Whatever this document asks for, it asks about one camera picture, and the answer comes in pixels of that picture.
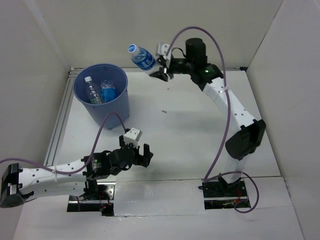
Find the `crushed bottle blue label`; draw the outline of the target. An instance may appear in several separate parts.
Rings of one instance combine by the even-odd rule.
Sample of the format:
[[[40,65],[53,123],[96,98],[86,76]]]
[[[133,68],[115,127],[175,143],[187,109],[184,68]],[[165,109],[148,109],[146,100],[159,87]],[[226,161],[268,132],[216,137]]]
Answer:
[[[100,92],[105,103],[111,102],[118,97],[117,88],[114,82],[110,79],[101,82]]]

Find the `clear bottle white blue cap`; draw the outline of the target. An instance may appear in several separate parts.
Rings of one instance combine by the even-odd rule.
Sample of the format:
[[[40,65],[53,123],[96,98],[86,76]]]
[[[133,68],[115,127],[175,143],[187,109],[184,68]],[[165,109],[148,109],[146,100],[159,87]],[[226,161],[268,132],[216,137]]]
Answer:
[[[103,99],[101,96],[100,88],[93,82],[90,76],[84,78],[85,90],[88,96],[88,100],[91,104],[102,104]]]

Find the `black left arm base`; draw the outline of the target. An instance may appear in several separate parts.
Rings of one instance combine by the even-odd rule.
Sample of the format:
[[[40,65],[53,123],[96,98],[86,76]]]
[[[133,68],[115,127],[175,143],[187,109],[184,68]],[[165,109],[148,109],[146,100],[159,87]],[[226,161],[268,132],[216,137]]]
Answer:
[[[85,192],[81,196],[70,195],[66,211],[68,213],[99,212],[102,216],[114,216],[116,182],[97,182],[97,191]]]

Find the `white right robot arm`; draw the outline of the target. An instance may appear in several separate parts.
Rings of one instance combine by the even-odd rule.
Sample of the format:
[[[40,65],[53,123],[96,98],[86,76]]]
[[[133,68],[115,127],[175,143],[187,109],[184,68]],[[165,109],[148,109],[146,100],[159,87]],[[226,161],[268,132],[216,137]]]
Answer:
[[[224,149],[227,158],[224,170],[219,176],[218,190],[223,196],[230,196],[236,189],[249,156],[260,146],[266,130],[263,119],[256,120],[241,104],[231,89],[225,85],[220,69],[208,63],[206,45],[200,38],[190,38],[185,42],[185,54],[175,58],[169,44],[159,43],[156,60],[157,71],[151,74],[163,81],[174,75],[189,75],[203,93],[205,93],[226,117],[229,124]]]

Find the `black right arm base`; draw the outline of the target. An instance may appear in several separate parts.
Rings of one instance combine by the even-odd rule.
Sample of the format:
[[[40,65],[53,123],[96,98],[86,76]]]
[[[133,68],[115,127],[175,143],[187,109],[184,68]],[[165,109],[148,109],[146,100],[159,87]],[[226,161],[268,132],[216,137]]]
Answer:
[[[222,190],[217,180],[203,182],[202,185],[198,186],[198,189],[203,193],[206,210],[233,209],[235,204],[237,204],[237,208],[251,207],[243,180],[228,190]]]

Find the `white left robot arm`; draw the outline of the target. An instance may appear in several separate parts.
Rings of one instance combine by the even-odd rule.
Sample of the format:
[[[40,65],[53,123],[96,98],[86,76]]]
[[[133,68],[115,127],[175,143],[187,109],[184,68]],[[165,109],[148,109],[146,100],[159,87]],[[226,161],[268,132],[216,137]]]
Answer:
[[[154,154],[148,144],[140,148],[119,137],[118,149],[95,152],[76,161],[43,168],[10,164],[1,178],[0,206],[14,208],[35,199],[69,195],[93,200],[99,195],[98,180],[116,176],[133,165],[148,167]]]

